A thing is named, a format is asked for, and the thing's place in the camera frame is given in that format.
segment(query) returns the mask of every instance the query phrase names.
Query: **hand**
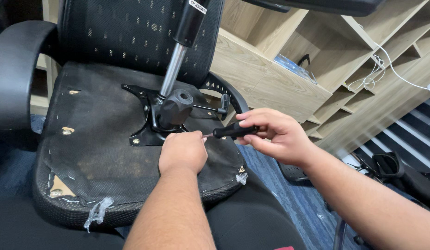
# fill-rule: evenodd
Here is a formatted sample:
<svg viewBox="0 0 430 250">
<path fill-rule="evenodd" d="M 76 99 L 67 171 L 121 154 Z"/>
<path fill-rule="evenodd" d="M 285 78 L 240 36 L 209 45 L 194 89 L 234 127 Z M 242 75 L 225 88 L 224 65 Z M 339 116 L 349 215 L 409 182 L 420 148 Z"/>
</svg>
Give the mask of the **hand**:
<svg viewBox="0 0 430 250">
<path fill-rule="evenodd" d="M 242 120 L 240 126 L 243 128 L 260 126 L 257 135 L 237 138 L 240 143 L 251 144 L 256 150 L 281 163 L 303 167 L 313 151 L 318 149 L 294 118 L 279 111 L 254 109 L 237 114 L 236 118 Z"/>
<path fill-rule="evenodd" d="M 204 142 L 207 138 L 201 138 L 201 131 L 190 133 L 172 133 L 167 136 L 162 145 L 159 157 L 159 171 L 161 174 L 171 169 L 190 169 L 198 174 L 206 163 L 207 152 Z"/>
</svg>

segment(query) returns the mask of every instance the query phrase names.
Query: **black mesh fabric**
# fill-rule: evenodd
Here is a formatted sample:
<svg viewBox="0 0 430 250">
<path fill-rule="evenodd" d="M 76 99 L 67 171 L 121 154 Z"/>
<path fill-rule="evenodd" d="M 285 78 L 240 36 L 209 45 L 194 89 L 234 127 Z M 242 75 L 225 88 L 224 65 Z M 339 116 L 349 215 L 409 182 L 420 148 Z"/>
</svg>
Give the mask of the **black mesh fabric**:
<svg viewBox="0 0 430 250">
<path fill-rule="evenodd" d="M 159 90 L 162 79 L 110 65 L 64 65 L 56 80 L 37 161 L 35 196 L 45 214 L 63 225 L 79 227 L 94 202 L 112 197 L 116 206 L 109 211 L 118 221 L 109 220 L 104 226 L 133 221 L 159 179 L 161 147 L 130 146 L 129 136 L 144 125 L 145 117 L 140 100 L 121 84 Z M 181 82 L 174 87 L 187 90 L 196 105 L 208 105 L 196 87 Z M 70 94 L 71 90 L 79 92 Z M 209 134 L 223 125 L 214 114 L 193 109 L 184 126 Z M 65 135 L 63 127 L 74 132 Z M 240 186 L 235 175 L 246 163 L 230 138 L 209 138 L 206 150 L 208 159 L 198 175 L 199 190 L 204 202 L 214 202 Z M 50 198 L 54 175 L 77 197 Z"/>
<path fill-rule="evenodd" d="M 95 61 L 164 76 L 187 0 L 65 0 L 59 42 L 68 60 Z M 178 80 L 200 86 L 209 72 L 224 0 L 211 0 Z"/>
</svg>

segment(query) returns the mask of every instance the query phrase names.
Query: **black mesh backrest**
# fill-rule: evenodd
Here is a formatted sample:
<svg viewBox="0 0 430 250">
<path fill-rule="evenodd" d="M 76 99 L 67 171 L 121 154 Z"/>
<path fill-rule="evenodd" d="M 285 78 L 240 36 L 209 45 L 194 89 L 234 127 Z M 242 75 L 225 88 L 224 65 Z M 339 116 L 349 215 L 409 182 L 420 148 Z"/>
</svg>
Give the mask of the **black mesh backrest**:
<svg viewBox="0 0 430 250">
<path fill-rule="evenodd" d="M 188 0 L 65 0 L 59 42 L 68 60 L 95 61 L 165 75 L 173 35 Z M 224 0 L 211 0 L 178 80 L 199 86 L 209 72 Z"/>
</svg>

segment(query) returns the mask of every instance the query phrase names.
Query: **left hand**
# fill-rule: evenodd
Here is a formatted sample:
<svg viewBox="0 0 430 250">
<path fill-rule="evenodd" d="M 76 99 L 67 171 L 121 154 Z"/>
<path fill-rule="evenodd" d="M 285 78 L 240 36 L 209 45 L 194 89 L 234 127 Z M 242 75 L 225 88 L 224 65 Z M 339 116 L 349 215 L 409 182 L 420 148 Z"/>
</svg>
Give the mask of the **left hand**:
<svg viewBox="0 0 430 250">
<path fill-rule="evenodd" d="M 190 133 L 172 133 L 167 136 L 162 145 L 159 157 L 159 171 L 164 174 L 172 169 L 190 169 L 198 174 L 207 161 L 207 152 L 204 142 L 207 138 L 201 138 L 201 131 Z"/>
</svg>

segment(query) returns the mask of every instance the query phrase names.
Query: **black fabric seat bottom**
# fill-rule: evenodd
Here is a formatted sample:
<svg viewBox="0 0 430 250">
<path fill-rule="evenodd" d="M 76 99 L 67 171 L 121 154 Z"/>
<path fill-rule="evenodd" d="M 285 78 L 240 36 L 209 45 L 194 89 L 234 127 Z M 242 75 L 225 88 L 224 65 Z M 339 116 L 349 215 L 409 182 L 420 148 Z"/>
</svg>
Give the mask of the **black fabric seat bottom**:
<svg viewBox="0 0 430 250">
<path fill-rule="evenodd" d="M 64 65 L 56 80 L 37 156 L 34 197 L 43 214 L 80 228 L 92 206 L 112 197 L 114 203 L 101 225 L 132 223 L 159 179 L 161 146 L 130 146 L 129 136 L 142 128 L 145 116 L 140 100 L 121 84 L 159 90 L 162 80 L 110 65 Z M 208 105 L 193 85 L 176 82 L 174 88 L 187 90 L 194 104 Z M 184 125 L 203 134 L 223 127 L 215 114 L 202 109 L 193 109 Z M 74 131 L 63 134 L 63 127 Z M 230 138 L 210 138 L 206 149 L 208 159 L 198 175 L 199 190 L 203 202 L 215 202 L 240 186 L 235 175 L 246 163 Z M 49 197 L 55 175 L 76 197 Z"/>
</svg>

